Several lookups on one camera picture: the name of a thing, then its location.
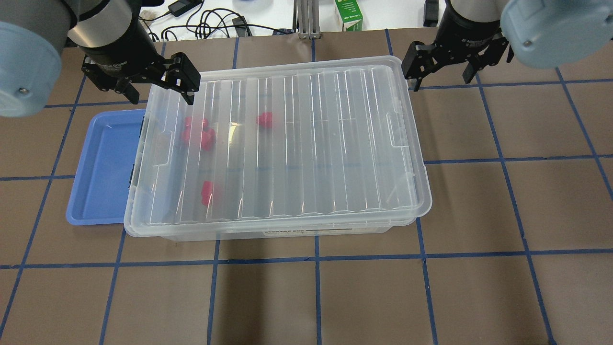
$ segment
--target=blue tray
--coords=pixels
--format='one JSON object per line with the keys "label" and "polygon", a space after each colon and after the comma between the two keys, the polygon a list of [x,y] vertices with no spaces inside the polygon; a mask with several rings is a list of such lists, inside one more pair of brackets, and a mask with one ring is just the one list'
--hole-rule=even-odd
{"label": "blue tray", "polygon": [[70,224],[123,223],[144,115],[123,110],[91,120],[66,210]]}

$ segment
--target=tabletop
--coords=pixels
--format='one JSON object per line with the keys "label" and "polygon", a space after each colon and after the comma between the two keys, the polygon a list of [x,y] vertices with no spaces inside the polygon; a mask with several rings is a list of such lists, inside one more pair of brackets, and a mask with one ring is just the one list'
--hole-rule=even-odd
{"label": "tabletop", "polygon": [[[156,43],[198,70],[395,55],[435,29]],[[40,113],[0,118],[0,343],[607,344],[613,339],[613,44],[411,92],[431,211],[376,235],[172,242],[76,227],[103,93],[67,48]]]}

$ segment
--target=green box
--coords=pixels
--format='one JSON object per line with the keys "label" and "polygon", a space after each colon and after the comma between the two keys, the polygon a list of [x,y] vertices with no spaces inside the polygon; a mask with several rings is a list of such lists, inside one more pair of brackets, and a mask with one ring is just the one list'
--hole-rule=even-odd
{"label": "green box", "polygon": [[338,23],[343,31],[361,31],[364,16],[357,0],[335,0]]}

